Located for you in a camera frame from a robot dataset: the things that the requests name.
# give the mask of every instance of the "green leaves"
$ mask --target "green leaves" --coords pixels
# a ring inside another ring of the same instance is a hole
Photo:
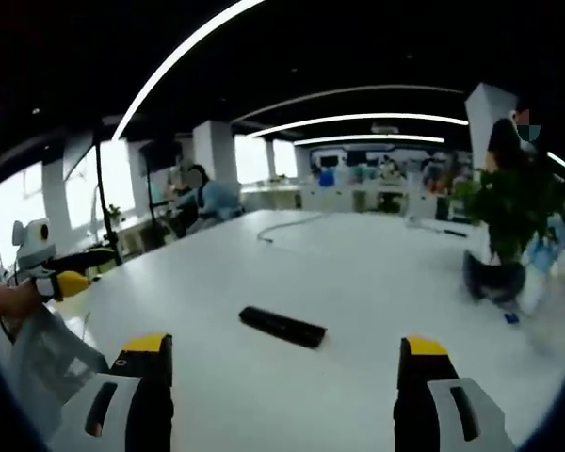
[[[480,182],[459,182],[453,199],[464,203],[466,216],[488,225],[492,254],[501,262],[518,259],[534,233],[554,236],[548,218],[565,218],[565,198],[558,180],[540,165],[528,171],[482,171]]]

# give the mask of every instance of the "black plant pot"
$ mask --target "black plant pot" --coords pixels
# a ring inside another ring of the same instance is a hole
[[[474,299],[503,304],[515,300],[525,285],[525,269],[519,262],[489,266],[470,251],[464,252],[462,277]]]

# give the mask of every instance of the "black remote control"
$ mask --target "black remote control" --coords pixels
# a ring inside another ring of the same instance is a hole
[[[298,346],[316,348],[322,342],[326,328],[301,322],[283,315],[248,306],[238,315],[243,323]]]

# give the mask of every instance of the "window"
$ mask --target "window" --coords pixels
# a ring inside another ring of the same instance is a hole
[[[33,219],[46,218],[42,195],[41,163],[9,177],[0,184],[0,258],[4,267],[16,259],[17,248],[12,245],[12,225],[23,225]]]
[[[266,142],[262,138],[244,135],[234,137],[236,174],[240,184],[252,184],[269,178]]]
[[[125,141],[105,141],[101,143],[101,163],[103,187],[107,205],[114,204],[122,212],[136,207],[132,191],[130,160]],[[73,169],[65,182],[67,210],[72,229],[90,223],[92,200],[96,191],[96,218],[103,219],[103,209],[98,198],[98,178],[96,174],[96,149],[92,148]]]
[[[295,146],[289,141],[275,139],[272,143],[274,150],[274,171],[277,176],[298,177],[298,160],[295,156]]]

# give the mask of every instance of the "black ceiling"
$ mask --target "black ceiling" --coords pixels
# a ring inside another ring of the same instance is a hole
[[[0,2],[0,153],[57,126],[123,113],[165,57],[232,3]],[[208,119],[231,121],[290,98],[365,85],[426,85],[464,94],[366,90],[288,105],[248,121],[278,125],[369,112],[466,119],[464,99],[480,81],[519,94],[565,97],[565,83],[557,82],[565,73],[565,23],[557,27],[547,6],[543,15],[530,4],[482,8],[266,0],[179,61],[139,111],[153,124],[190,132]],[[400,133],[468,146],[463,126],[387,122]],[[305,137],[368,133],[371,123],[299,132]]]

